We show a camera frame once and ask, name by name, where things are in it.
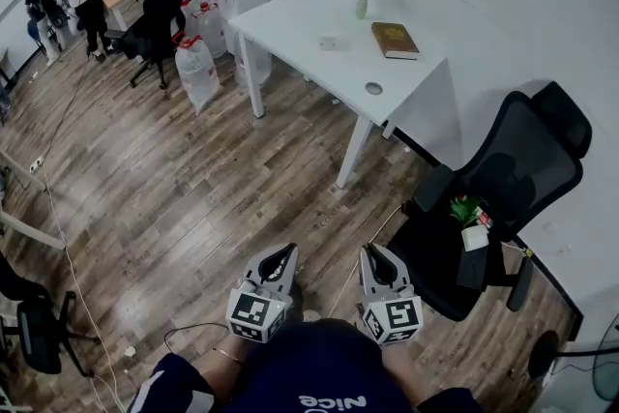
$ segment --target brown book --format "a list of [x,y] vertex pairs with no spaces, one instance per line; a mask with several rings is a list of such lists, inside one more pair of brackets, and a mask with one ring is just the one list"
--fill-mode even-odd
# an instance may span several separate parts
[[374,34],[383,55],[388,59],[417,60],[419,57],[419,48],[402,24],[373,22],[371,32]]

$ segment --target black chair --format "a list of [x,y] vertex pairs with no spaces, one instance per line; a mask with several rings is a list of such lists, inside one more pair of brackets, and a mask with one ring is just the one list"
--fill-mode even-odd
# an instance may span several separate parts
[[75,366],[84,377],[93,377],[77,360],[70,339],[88,340],[101,344],[99,338],[75,334],[68,329],[69,303],[75,293],[65,294],[60,318],[52,312],[53,305],[47,290],[40,284],[18,276],[0,253],[0,292],[17,305],[17,327],[5,327],[0,318],[0,354],[6,355],[5,336],[19,336],[21,351],[28,367],[47,374],[60,373],[60,344],[67,350]]
[[176,19],[179,30],[185,29],[182,2],[183,0],[144,0],[144,15],[127,31],[109,30],[106,33],[114,42],[114,47],[124,52],[129,59],[137,55],[144,59],[130,77],[132,88],[136,86],[137,79],[152,65],[157,65],[159,70],[159,87],[162,90],[167,88],[163,77],[163,59],[173,57],[176,48],[170,34],[172,19]]
[[[531,99],[520,92],[508,95],[471,161],[457,171],[439,165],[402,205],[409,219],[388,248],[406,263],[416,293],[439,313],[460,321],[488,285],[508,286],[507,306],[519,310],[533,264],[524,257],[517,274],[506,274],[501,242],[512,241],[580,182],[580,159],[591,135],[589,121],[556,82]],[[493,221],[488,246],[477,251],[463,250],[461,226],[450,216],[450,201],[461,194],[479,198]],[[477,257],[470,263],[481,264],[479,287],[458,283],[465,257]]]

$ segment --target bracelet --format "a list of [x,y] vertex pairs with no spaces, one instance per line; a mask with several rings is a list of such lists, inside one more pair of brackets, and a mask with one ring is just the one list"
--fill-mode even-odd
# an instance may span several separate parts
[[242,367],[245,364],[245,362],[242,362],[238,358],[235,358],[234,356],[232,356],[227,351],[223,351],[223,349],[219,349],[218,347],[214,347],[213,351],[219,351],[223,356],[226,356],[227,358],[232,360],[235,364],[239,365],[240,367]]

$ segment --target flower vase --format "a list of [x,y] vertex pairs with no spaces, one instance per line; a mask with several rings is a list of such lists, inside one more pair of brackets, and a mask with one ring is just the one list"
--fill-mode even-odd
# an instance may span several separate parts
[[357,0],[357,9],[355,14],[358,19],[365,19],[368,12],[368,0]]

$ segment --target black pants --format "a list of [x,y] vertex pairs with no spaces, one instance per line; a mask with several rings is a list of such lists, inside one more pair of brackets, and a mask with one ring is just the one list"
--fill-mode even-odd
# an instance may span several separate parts
[[103,48],[110,44],[110,40],[105,36],[107,23],[105,22],[105,11],[103,0],[87,0],[75,8],[75,13],[84,25],[88,36],[88,49],[92,52],[97,50],[97,34],[101,37]]

